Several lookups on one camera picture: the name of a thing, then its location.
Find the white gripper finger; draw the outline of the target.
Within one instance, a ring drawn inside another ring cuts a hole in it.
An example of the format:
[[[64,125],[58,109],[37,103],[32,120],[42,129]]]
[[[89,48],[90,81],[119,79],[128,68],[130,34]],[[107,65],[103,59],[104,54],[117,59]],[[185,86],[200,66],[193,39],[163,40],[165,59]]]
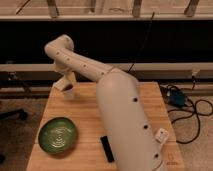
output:
[[[65,87],[68,85],[68,83],[69,83],[68,79],[65,76],[63,76],[58,81],[53,83],[53,87],[58,90],[64,90]]]
[[[76,81],[76,77],[74,73],[71,73],[70,75],[67,76],[68,80],[70,81],[70,83],[72,85],[76,85],[77,81]]]

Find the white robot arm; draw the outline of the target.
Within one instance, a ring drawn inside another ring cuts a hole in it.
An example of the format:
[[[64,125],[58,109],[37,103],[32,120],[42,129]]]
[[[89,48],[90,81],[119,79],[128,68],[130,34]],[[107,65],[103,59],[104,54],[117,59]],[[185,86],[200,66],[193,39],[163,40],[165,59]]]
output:
[[[96,99],[118,171],[168,171],[132,75],[74,52],[62,35],[47,43],[45,53],[56,70],[74,70],[96,83]]]

